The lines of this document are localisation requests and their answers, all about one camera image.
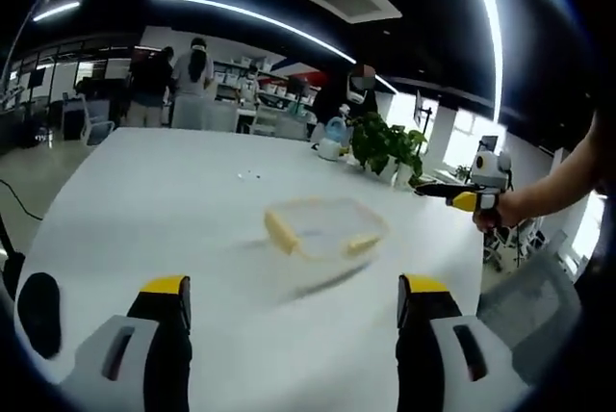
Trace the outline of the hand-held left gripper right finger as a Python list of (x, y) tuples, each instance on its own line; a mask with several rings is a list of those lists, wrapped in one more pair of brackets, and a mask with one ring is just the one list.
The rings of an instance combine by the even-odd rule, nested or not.
[(526, 397), (511, 350), (445, 284), (402, 274), (397, 319), (399, 411), (513, 411)]

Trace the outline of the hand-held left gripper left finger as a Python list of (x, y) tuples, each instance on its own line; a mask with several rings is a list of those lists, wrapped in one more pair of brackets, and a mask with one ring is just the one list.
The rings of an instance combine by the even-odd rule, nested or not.
[(148, 282), (77, 348), (63, 396), (79, 411), (188, 411), (191, 322), (187, 275)]

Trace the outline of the person's right hand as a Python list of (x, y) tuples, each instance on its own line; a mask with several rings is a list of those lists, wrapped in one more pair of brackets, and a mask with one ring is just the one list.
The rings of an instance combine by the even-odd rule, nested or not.
[(473, 222), (477, 229), (487, 233), (498, 227), (513, 227), (521, 221), (515, 199), (512, 193), (499, 196), (497, 205), (490, 210), (480, 210), (473, 214)]

